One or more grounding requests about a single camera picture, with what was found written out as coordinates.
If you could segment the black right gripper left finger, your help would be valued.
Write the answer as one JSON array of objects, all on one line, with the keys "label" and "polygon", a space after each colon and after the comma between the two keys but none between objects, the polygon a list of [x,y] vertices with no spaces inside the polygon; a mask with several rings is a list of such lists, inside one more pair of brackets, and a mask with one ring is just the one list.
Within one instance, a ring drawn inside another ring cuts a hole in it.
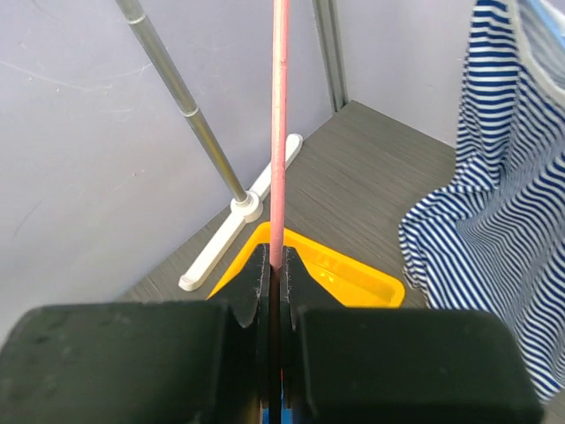
[{"label": "black right gripper left finger", "polygon": [[270,274],[260,245],[206,300],[29,310],[1,350],[2,422],[261,422]]}]

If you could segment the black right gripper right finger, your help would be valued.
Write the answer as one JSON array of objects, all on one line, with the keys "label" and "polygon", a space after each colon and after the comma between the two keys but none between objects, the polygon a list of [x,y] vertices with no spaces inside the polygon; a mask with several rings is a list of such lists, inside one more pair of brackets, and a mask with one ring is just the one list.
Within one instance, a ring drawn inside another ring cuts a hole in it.
[{"label": "black right gripper right finger", "polygon": [[474,310],[346,307],[285,252],[283,395],[294,423],[540,423],[516,341]]}]

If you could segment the pink wire hanger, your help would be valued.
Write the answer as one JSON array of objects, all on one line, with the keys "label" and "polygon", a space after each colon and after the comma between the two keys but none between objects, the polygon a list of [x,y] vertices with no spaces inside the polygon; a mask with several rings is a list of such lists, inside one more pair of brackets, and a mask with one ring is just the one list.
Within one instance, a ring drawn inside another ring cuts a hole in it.
[{"label": "pink wire hanger", "polygon": [[290,1],[274,0],[271,107],[270,265],[282,267],[285,217],[285,155],[287,137],[287,82]]}]

